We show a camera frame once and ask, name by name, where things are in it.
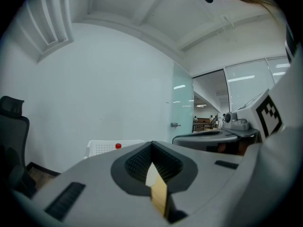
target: hair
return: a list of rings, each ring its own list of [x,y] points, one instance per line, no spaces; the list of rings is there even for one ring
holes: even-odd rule
[[[277,5],[271,0],[241,0],[241,1],[249,3],[249,4],[259,5],[263,8],[265,8],[271,15],[272,15],[272,12],[269,10],[269,8],[267,6],[277,8]]]

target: floor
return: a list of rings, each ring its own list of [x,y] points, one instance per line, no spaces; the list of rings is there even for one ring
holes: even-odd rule
[[[37,191],[39,191],[44,185],[48,184],[52,179],[55,178],[55,176],[49,175],[34,167],[31,168],[28,173],[36,181]]]

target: window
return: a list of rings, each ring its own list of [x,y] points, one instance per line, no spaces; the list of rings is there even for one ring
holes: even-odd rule
[[[274,81],[277,83],[290,67],[287,57],[278,57],[267,59]]]
[[[275,84],[265,59],[230,66],[226,71],[233,111]]]

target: glass door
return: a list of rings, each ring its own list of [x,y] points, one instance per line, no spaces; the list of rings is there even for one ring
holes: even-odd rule
[[[192,77],[178,64],[174,65],[170,143],[173,138],[192,132],[194,88]]]

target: black slot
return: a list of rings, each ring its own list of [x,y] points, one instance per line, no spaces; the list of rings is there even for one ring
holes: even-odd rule
[[[236,170],[238,168],[238,165],[239,165],[239,164],[236,164],[236,163],[221,161],[221,160],[216,161],[215,164],[219,165],[219,166],[224,166],[224,167],[227,167],[227,168],[230,168],[230,169],[234,169],[234,170]]]
[[[62,221],[70,211],[85,185],[81,183],[71,183],[64,191],[45,209],[45,212],[53,218]]]

